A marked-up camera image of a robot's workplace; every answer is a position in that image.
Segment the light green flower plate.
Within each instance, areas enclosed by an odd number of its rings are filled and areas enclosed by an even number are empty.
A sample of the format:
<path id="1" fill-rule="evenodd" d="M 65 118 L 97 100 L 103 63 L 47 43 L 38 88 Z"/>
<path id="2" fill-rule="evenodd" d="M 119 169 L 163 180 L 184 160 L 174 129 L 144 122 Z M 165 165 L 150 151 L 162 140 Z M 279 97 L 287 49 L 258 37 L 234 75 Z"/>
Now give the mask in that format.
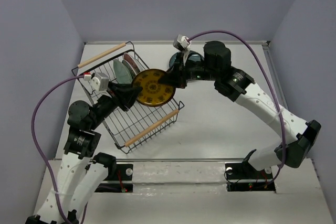
<path id="1" fill-rule="evenodd" d="M 113 69 L 119 84 L 130 84 L 133 80 L 127 67 L 119 60 L 113 61 Z"/>

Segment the small yellow patterned dish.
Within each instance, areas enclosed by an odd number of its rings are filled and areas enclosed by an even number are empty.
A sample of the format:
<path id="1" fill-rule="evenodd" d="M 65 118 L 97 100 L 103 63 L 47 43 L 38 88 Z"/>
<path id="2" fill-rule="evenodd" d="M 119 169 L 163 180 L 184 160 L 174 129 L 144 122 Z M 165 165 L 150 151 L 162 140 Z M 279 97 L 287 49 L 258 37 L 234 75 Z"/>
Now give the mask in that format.
<path id="1" fill-rule="evenodd" d="M 159 83 L 166 74 L 160 69 L 146 69 L 138 73 L 132 80 L 133 87 L 141 87 L 137 101 L 145 106 L 162 106 L 173 99 L 176 89 L 167 84 Z"/>

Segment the dark teal speckled plate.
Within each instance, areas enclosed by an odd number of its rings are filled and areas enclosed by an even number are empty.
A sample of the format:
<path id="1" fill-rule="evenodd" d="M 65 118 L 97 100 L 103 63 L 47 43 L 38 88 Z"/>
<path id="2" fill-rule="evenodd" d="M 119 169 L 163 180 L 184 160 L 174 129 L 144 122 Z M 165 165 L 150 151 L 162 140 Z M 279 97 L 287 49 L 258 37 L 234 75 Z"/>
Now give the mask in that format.
<path id="1" fill-rule="evenodd" d="M 180 52 L 176 52 L 169 60 L 169 70 L 171 70 L 174 66 L 176 57 L 180 55 Z M 204 57 L 195 51 L 190 51 L 188 59 L 184 65 L 184 70 L 186 71 L 194 71 L 194 70 L 202 70 L 204 63 Z"/>

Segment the white orange sunburst plate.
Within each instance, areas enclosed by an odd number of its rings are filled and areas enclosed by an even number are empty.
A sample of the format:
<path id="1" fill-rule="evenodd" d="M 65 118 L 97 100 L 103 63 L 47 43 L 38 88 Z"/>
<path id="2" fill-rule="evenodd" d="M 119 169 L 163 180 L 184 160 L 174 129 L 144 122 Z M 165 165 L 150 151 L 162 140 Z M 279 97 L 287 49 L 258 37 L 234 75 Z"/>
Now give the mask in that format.
<path id="1" fill-rule="evenodd" d="M 122 63 L 126 66 L 133 78 L 140 72 L 140 69 L 137 67 L 137 65 L 128 62 L 127 60 L 123 59 Z"/>

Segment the red and teal floral plate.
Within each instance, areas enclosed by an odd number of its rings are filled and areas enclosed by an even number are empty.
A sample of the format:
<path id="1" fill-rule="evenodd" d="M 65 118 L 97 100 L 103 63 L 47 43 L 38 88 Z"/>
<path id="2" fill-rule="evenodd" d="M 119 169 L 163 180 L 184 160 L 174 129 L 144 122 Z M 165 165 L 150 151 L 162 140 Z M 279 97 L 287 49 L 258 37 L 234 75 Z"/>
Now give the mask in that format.
<path id="1" fill-rule="evenodd" d="M 133 68 L 136 74 L 140 73 L 143 71 L 143 67 L 140 65 L 140 63 L 130 54 L 124 53 L 123 58 L 125 61 L 129 63 L 129 65 Z"/>

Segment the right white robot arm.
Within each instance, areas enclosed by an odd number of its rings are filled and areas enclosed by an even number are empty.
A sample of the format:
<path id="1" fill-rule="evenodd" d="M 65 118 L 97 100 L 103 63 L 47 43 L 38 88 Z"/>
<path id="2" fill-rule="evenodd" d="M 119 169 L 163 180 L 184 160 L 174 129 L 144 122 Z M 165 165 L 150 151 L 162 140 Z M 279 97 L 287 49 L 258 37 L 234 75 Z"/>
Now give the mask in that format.
<path id="1" fill-rule="evenodd" d="M 159 79 L 161 84 L 186 88 L 189 80 L 211 80 L 215 90 L 249 110 L 281 137 L 279 144 L 250 151 L 239 167 L 241 173 L 253 178 L 272 166 L 298 168 L 301 165 L 321 130 L 318 121 L 307 122 L 274 103 L 249 74 L 232 66 L 231 51 L 224 43 L 206 42 L 204 58 L 193 65 L 187 64 L 189 42 L 175 41 L 173 46 L 179 52 L 173 66 Z"/>

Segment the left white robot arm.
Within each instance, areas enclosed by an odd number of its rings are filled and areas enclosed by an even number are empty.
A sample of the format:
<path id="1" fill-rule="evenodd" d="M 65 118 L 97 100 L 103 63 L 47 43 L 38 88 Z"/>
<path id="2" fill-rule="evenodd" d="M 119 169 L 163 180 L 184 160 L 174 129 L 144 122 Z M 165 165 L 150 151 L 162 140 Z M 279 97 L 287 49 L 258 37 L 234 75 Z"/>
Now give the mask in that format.
<path id="1" fill-rule="evenodd" d="M 77 100 L 68 109 L 68 137 L 58 173 L 46 164 L 52 187 L 41 208 L 26 223 L 83 223 L 87 203 L 104 179 L 116 174 L 116 158 L 96 153 L 101 134 L 97 127 L 117 108 L 130 109 L 141 87 L 109 82 L 106 95 L 94 105 Z"/>

